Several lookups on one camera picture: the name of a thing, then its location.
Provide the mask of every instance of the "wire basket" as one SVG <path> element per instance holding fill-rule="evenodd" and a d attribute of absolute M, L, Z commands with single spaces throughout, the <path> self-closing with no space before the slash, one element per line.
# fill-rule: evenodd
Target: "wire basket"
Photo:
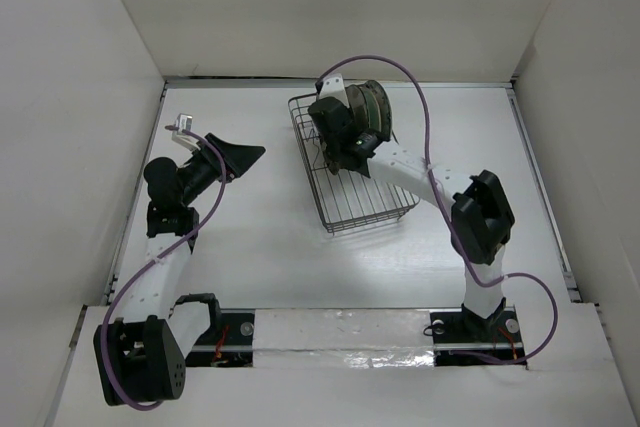
<path fill-rule="evenodd" d="M 337 175 L 329 172 L 320 137 L 307 113 L 315 97 L 316 94 L 293 97 L 289 100 L 289 113 L 322 225 L 335 234 L 400 219 L 419 202 L 410 192 L 348 170 L 340 170 Z"/>

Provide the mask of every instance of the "cable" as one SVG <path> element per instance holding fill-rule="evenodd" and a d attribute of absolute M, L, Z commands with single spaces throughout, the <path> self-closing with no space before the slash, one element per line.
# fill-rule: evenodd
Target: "cable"
<path fill-rule="evenodd" d="M 413 86 L 416 88 L 418 97 L 420 97 L 420 102 L 422 103 L 422 109 L 424 110 L 424 120 L 425 120 L 424 159 L 425 159 L 426 165 L 431 165 L 431 152 L 429 147 L 429 142 L 431 140 L 431 120 L 429 117 L 429 106 L 427 105 L 427 99 L 424 96 L 424 92 L 422 92 L 422 89 L 420 88 L 420 84 L 418 83 L 418 80 L 414 77 L 414 75 L 411 72 L 409 72 L 409 70 L 406 67 L 404 67 L 402 64 L 399 64 L 395 60 L 391 60 L 381 55 L 373 55 L 373 54 L 356 55 L 356 56 L 344 59 L 338 62 L 337 64 L 335 64 L 334 66 L 330 67 L 329 69 L 326 70 L 326 72 L 324 72 L 318 78 L 318 80 L 323 80 L 327 75 L 329 75 L 331 72 L 338 69 L 339 67 L 342 67 L 343 65 L 350 64 L 351 62 L 355 62 L 358 60 L 377 60 L 380 62 L 384 62 L 385 64 L 392 65 L 397 69 L 399 69 L 400 71 L 402 71 L 409 78 Z M 427 178 L 429 179 L 429 184 L 433 189 L 433 194 L 436 200 L 436 204 L 438 204 L 438 210 L 440 210 L 440 213 L 442 214 L 442 218 L 444 219 L 445 224 L 447 224 L 447 228 L 449 229 L 449 232 L 451 232 L 451 238 L 453 239 L 453 242 L 456 246 L 456 250 L 462 256 L 462 260 L 464 261 L 465 268 L 469 272 L 469 275 L 471 275 L 471 278 L 473 279 L 473 281 L 480 287 L 488 289 L 490 287 L 494 287 L 500 284 L 505 279 L 509 279 L 509 278 L 524 277 L 524 278 L 531 279 L 544 289 L 546 294 L 549 296 L 549 300 L 551 301 L 551 307 L 553 309 L 553 322 L 551 324 L 551 329 L 549 330 L 547 337 L 531 353 L 524 355 L 519 359 L 500 360 L 491 355 L 482 354 L 479 352 L 467 351 L 467 350 L 456 350 L 456 351 L 452 351 L 452 353 L 459 354 L 459 355 L 469 355 L 469 356 L 484 360 L 487 363 L 499 364 L 499 365 L 511 365 L 511 364 L 526 362 L 528 359 L 537 355 L 547 345 L 549 345 L 549 342 L 551 342 L 551 339 L 556 333 L 556 329 L 558 327 L 558 305 L 556 303 L 556 299 L 553 297 L 553 293 L 542 280 L 540 280 L 538 277 L 532 274 L 528 274 L 525 272 L 515 272 L 512 274 L 501 275 L 500 277 L 493 279 L 489 282 L 483 282 L 482 280 L 480 280 L 480 278 L 478 277 L 478 274 L 473 268 L 473 265 L 471 264 L 471 261 L 469 260 L 469 256 L 467 255 L 466 251 L 462 248 L 462 242 L 460 242 L 460 238 L 458 237 L 457 232 L 453 228 L 453 224 L 451 223 L 451 219 L 449 218 L 447 208 L 445 207 L 444 201 L 442 200 L 442 195 L 440 194 L 440 191 L 437 188 L 436 178 L 433 175 L 433 171 L 431 169 L 427 169 Z"/>
<path fill-rule="evenodd" d="M 109 320 L 111 319 L 113 312 L 116 310 L 116 306 L 122 300 L 122 297 L 124 297 L 125 292 L 129 290 L 131 286 L 140 277 L 142 277 L 147 271 L 149 271 L 149 269 L 151 269 L 154 265 L 156 265 L 157 260 L 163 259 L 166 256 L 168 256 L 171 252 L 176 250 L 178 247 L 184 244 L 187 240 L 189 240 L 191 237 L 197 234 L 198 231 L 202 229 L 202 227 L 204 227 L 204 225 L 207 222 L 209 222 L 209 219 L 211 219 L 215 211 L 218 210 L 218 206 L 220 205 L 220 201 L 222 200 L 222 194 L 224 194 L 225 185 L 227 184 L 227 169 L 224 164 L 224 159 L 222 158 L 222 154 L 220 154 L 218 149 L 216 149 L 213 145 L 211 145 L 209 141 L 200 137 L 197 134 L 194 134 L 189 130 L 180 130 L 178 127 L 174 125 L 168 125 L 165 127 L 165 129 L 171 130 L 171 131 L 181 131 L 183 134 L 189 135 L 194 139 L 202 142 L 202 144 L 205 147 L 207 147 L 209 150 L 211 150 L 215 154 L 215 156 L 218 159 L 218 162 L 220 162 L 220 170 L 221 170 L 220 191 L 218 192 L 218 197 L 216 197 L 216 201 L 214 202 L 213 207 L 211 208 L 209 213 L 202 219 L 202 222 L 196 225 L 191 232 L 184 235 L 183 237 L 178 239 L 174 244 L 172 244 L 171 246 L 163 250 L 156 258 L 150 260 L 147 264 L 144 265 L 144 267 L 142 267 L 138 272 L 136 272 L 126 284 L 122 286 L 122 288 L 120 289 L 120 292 L 118 292 L 118 294 L 113 299 L 113 302 L 109 306 L 109 309 L 107 309 L 107 313 L 105 314 L 104 320 L 102 321 L 102 326 L 100 329 L 100 351 L 102 354 L 102 364 L 104 365 L 104 370 L 107 373 L 107 378 L 109 379 L 109 382 L 113 387 L 113 390 L 116 391 L 116 394 L 118 394 L 118 397 L 120 397 L 125 404 L 127 404 L 129 407 L 133 409 L 141 410 L 141 411 L 153 410 L 158 406 L 160 406 L 160 404 L 162 404 L 162 401 L 154 402 L 153 404 L 140 404 L 139 402 L 136 402 L 131 397 L 129 397 L 127 393 L 124 391 L 124 389 L 122 388 L 122 386 L 120 385 L 120 382 L 118 382 L 118 378 L 116 377 L 116 374 L 113 371 L 113 366 L 111 365 L 111 359 L 109 358 L 109 351 L 108 351 L 108 345 L 107 345 L 107 329 L 109 328 Z"/>
<path fill-rule="evenodd" d="M 222 348 L 222 346 L 224 345 L 225 341 L 227 340 L 227 334 L 228 333 L 229 333 L 229 326 L 225 325 L 224 329 L 222 329 L 222 337 L 216 343 L 216 352 L 215 352 L 215 358 L 216 359 L 222 358 L 222 353 L 220 352 L 220 349 Z"/>
<path fill-rule="evenodd" d="M 513 337 L 511 337 L 511 334 L 509 334 L 509 332 L 504 330 L 502 327 L 498 327 L 498 332 L 500 332 L 502 334 L 502 336 L 509 341 L 509 345 L 511 346 L 511 353 L 513 354 L 513 358 L 517 359 L 518 358 L 518 353 L 516 352 L 516 344 L 513 341 Z"/>

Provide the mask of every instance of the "white wall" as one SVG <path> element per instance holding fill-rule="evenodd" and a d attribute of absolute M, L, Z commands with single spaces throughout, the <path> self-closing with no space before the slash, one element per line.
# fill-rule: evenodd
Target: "white wall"
<path fill-rule="evenodd" d="M 123 0 L 165 75 L 313 77 L 378 53 L 418 78 L 509 80 L 549 0 Z M 376 63 L 345 73 L 398 78 Z"/>
<path fill-rule="evenodd" d="M 517 95 L 571 266 L 640 414 L 640 0 L 553 0 Z"/>
<path fill-rule="evenodd" d="M 0 424 L 46 417 L 162 79 L 120 0 L 0 0 Z"/>

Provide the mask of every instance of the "white floor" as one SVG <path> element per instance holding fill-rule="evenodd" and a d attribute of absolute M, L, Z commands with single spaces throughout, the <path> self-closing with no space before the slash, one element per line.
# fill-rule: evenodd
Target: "white floor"
<path fill-rule="evenodd" d="M 416 93 L 390 84 L 395 132 L 422 150 L 424 119 Z M 214 292 L 223 308 L 455 307 L 464 293 L 463 266 L 438 212 L 421 204 L 382 229 L 329 237 L 323 232 L 299 157 L 287 101 L 308 87 L 279 83 L 170 89 L 160 126 L 183 112 L 193 130 L 267 153 L 233 182 L 202 231 L 181 293 Z M 547 350 L 522 367 L 428 371 L 340 369 L 192 369 L 185 393 L 158 411 L 108 408 L 91 336 L 103 309 L 90 309 L 56 425 L 635 425 L 593 309 L 571 304 L 552 230 L 536 191 L 507 93 L 500 87 L 427 87 L 434 162 L 468 173 L 497 173 L 516 216 L 504 268 L 539 275 L 556 295 L 560 324 Z M 176 161 L 188 152 L 158 129 L 151 158 Z M 195 203 L 204 214 L 212 187 Z M 140 194 L 121 259 L 119 284 L 140 265 L 148 198 Z M 534 348 L 551 322 L 544 293 L 508 282 L 505 294 Z"/>

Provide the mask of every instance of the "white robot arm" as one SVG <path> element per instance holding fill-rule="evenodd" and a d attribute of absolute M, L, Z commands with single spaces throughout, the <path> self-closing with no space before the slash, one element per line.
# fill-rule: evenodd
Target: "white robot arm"
<path fill-rule="evenodd" d="M 375 81 L 345 88 L 340 74 L 316 84 L 318 97 L 309 115 L 319 132 L 329 169 L 359 172 L 397 185 L 437 206 L 428 178 L 431 171 L 449 220 L 481 283 L 502 277 L 504 245 L 515 219 L 497 176 L 478 176 L 426 165 L 392 139 L 391 106 Z M 487 331 L 504 309 L 500 283 L 483 287 L 465 270 L 464 322 L 471 330 Z"/>
<path fill-rule="evenodd" d="M 144 169 L 151 199 L 145 267 L 121 288 L 94 334 L 102 391 L 109 405 L 126 403 L 149 410 L 158 402 L 179 398 L 185 359 L 196 341 L 202 335 L 224 335 L 215 295 L 177 298 L 178 282 L 189 264 L 197 232 L 215 210 L 214 206 L 200 223 L 198 212 L 189 204 L 214 181 L 229 183 L 241 177 L 265 149 L 230 144 L 212 134 L 203 139 L 190 133 L 199 139 L 194 143 L 182 135 L 189 124 L 190 117 L 181 115 L 170 130 L 174 130 L 173 140 L 192 151 L 191 158 L 178 167 L 173 160 L 160 157 Z M 107 323 L 118 300 L 117 318 Z"/>

